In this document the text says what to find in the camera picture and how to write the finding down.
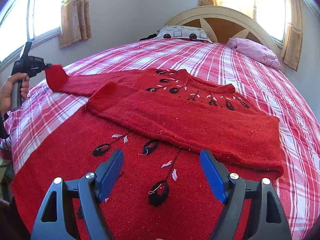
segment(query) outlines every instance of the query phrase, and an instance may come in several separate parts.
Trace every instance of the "bed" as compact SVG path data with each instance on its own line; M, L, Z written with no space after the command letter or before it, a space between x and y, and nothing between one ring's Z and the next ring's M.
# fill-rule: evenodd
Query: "bed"
M230 37L248 38L279 55L272 38L252 19L232 9L205 6L185 11L166 25L202 27L213 44L180 39L151 39L109 49L65 67L68 75L130 69L186 69L193 76L236 91L259 109L280 119L286 167L274 187L284 207L293 239L302 239L320 213L320 126L286 76L232 51ZM46 80L30 90L19 111L10 114L2 142L12 151L15 172L44 139L87 102L88 98L55 93Z

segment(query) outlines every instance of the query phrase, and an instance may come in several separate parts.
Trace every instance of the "headboard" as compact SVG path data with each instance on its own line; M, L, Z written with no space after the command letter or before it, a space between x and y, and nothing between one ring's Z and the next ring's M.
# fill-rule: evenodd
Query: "headboard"
M280 50L273 38L253 19L230 8L207 5L184 11L166 25L184 25L203 28L209 39L227 43L229 38L246 38L271 49L280 59Z

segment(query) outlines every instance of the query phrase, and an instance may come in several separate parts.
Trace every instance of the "mattress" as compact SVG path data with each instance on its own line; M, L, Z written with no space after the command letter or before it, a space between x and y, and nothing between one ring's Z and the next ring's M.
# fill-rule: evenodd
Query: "mattress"
M285 172L274 187L293 239L302 239L320 213L320 126L285 75L225 44L178 39L152 39L109 49L72 63L65 70L68 75L91 75L151 67L186 69L206 81L233 84L259 109L280 119ZM52 92L46 80L30 90L22 108L5 122L10 137L2 143L12 151L16 173L44 139L87 100Z

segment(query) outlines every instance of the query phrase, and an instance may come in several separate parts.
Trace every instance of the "finger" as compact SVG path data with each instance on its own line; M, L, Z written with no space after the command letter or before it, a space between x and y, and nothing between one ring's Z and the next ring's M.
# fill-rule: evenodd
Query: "finger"
M27 77L27 73L15 73L14 75L8 77L7 81L11 82L12 84L14 84L15 82L19 81L19 80L23 80L24 78Z
M26 101L27 98L28 98L27 93L21 92L20 94L21 94L22 99L23 99L24 101Z
M27 81L25 81L25 82L23 82L22 84L21 84L21 87L22 88L29 88L29 82L27 82Z
M29 93L29 89L28 88L20 88L20 92L24 92L24 93Z

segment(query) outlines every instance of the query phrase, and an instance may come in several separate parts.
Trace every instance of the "white patterned pillow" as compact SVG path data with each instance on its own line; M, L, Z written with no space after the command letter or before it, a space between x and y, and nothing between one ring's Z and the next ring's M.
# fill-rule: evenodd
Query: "white patterned pillow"
M155 39L187 39L212 43L202 28L180 25L164 26Z

